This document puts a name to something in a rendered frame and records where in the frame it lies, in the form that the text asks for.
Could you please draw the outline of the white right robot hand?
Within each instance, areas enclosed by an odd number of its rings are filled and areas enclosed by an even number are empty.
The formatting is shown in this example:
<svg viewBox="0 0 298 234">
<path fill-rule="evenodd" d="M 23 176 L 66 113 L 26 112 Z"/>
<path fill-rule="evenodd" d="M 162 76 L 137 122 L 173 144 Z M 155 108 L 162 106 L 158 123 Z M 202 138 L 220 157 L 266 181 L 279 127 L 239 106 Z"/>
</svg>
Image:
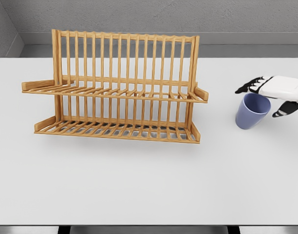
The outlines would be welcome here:
<svg viewBox="0 0 298 234">
<path fill-rule="evenodd" d="M 254 78 L 235 91 L 236 94 L 249 92 L 284 100 L 272 117 L 286 116 L 298 110 L 298 78 L 262 76 Z"/>
</svg>

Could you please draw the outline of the blue cup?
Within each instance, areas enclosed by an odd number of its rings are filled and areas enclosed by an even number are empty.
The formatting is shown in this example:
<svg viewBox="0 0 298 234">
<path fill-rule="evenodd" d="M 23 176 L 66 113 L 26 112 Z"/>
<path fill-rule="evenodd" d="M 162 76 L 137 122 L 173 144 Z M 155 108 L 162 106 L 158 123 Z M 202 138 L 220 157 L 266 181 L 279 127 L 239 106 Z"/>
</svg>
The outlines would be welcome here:
<svg viewBox="0 0 298 234">
<path fill-rule="evenodd" d="M 242 99 L 236 114 L 236 124 L 241 129 L 250 129 L 269 112 L 270 100 L 262 95 L 248 93 Z"/>
</svg>

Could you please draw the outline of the wooden two-tier dish rack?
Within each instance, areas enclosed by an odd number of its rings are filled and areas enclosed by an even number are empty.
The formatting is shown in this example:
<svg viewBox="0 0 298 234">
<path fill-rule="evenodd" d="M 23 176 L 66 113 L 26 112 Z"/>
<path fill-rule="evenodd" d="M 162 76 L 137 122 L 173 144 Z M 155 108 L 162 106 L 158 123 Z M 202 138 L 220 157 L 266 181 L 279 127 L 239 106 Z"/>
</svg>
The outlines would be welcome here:
<svg viewBox="0 0 298 234">
<path fill-rule="evenodd" d="M 22 91 L 54 95 L 55 114 L 35 133 L 199 143 L 194 103 L 199 36 L 52 30 L 53 79 Z"/>
</svg>

